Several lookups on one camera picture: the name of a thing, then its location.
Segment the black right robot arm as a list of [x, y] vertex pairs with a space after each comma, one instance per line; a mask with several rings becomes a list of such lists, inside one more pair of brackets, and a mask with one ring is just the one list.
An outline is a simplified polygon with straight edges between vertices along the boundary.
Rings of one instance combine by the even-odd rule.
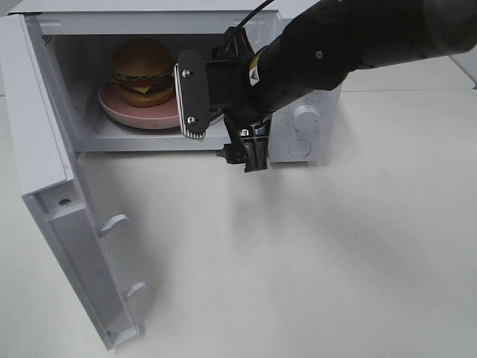
[[219, 60], [234, 59], [230, 142], [220, 151], [247, 171], [266, 168], [270, 115], [355, 70], [462, 54], [476, 45], [474, 1], [319, 1], [258, 52], [243, 25], [228, 28]]

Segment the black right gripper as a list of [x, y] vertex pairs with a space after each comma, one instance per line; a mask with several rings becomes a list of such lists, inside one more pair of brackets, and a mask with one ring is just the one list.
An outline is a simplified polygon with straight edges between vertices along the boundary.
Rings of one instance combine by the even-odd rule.
[[[228, 164], [245, 164], [245, 172], [268, 168], [269, 121], [260, 121], [291, 102], [291, 90], [282, 78], [280, 62], [268, 51], [261, 51], [244, 62], [234, 87], [233, 106], [225, 110], [224, 124], [230, 143], [217, 156]], [[233, 123], [253, 123], [241, 129]]]

